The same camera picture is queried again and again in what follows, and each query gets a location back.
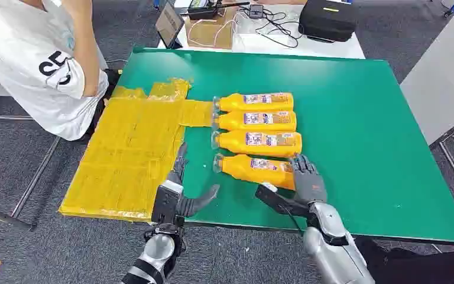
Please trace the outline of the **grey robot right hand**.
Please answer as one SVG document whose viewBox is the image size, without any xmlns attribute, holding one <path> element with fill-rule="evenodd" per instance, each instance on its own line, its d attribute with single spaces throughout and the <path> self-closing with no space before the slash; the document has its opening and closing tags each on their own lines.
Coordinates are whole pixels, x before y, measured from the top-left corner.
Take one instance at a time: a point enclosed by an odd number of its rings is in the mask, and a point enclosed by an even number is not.
<svg viewBox="0 0 454 284">
<path fill-rule="evenodd" d="M 326 202 L 325 183 L 314 163 L 307 156 L 298 153 L 289 161 L 293 168 L 294 190 L 296 191 L 294 199 L 301 204 Z"/>
</svg>

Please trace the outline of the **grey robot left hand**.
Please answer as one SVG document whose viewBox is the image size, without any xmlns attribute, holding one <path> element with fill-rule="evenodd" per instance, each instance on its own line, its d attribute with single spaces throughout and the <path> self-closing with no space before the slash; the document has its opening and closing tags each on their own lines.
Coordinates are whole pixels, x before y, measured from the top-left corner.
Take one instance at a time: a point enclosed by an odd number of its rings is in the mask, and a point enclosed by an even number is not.
<svg viewBox="0 0 454 284">
<path fill-rule="evenodd" d="M 217 197 L 220 185 L 212 185 L 206 193 L 198 198 L 188 198 L 185 196 L 183 178 L 187 163 L 185 158 L 186 153 L 187 143 L 182 142 L 178 149 L 173 168 L 167 175 L 166 187 L 171 189 L 177 195 L 176 200 L 173 202 L 173 213 L 177 216 L 192 217 Z"/>
</svg>

